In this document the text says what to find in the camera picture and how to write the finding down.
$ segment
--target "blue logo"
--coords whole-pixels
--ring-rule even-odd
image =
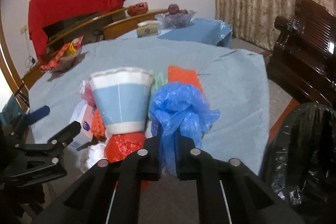
[[[90,130],[90,125],[87,122],[84,122],[83,123],[83,128],[84,128],[84,130],[89,131]]]

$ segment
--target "black plastic bag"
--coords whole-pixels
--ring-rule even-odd
[[[336,111],[295,108],[266,150],[261,177],[306,223],[318,223],[336,194]]]

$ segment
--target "tissue box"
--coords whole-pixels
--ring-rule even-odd
[[[93,133],[91,132],[92,118],[96,108],[90,106],[86,101],[82,100],[76,107],[70,119],[70,123],[77,121],[81,124],[81,131],[73,139],[71,145],[79,148],[92,141]]]
[[[159,35],[158,25],[156,23],[148,24],[136,29],[138,37],[146,37],[149,35]]]

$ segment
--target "table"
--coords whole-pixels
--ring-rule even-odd
[[[82,53],[85,58],[71,70],[58,77],[46,73],[29,90],[32,111],[50,107],[50,115],[31,128],[36,143],[45,143],[69,123],[81,100],[79,85],[91,73],[121,66],[166,73],[169,65],[177,65],[197,71],[211,109],[221,111],[204,135],[203,150],[219,160],[240,158],[258,173],[269,132],[268,80],[262,55],[156,37],[102,41],[85,45]],[[65,149],[68,176],[51,182],[57,194],[81,176],[81,153],[71,146]]]
[[[209,45],[219,45],[231,48],[232,27],[222,20],[193,18],[188,27],[181,29],[164,29],[160,35],[156,36],[160,39],[174,41],[194,41]],[[136,38],[137,31],[132,30],[122,36],[120,39]]]

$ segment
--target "yellow tissue box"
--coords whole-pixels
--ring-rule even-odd
[[[158,25],[151,23],[136,29],[138,37],[147,37],[149,35],[159,35]]]

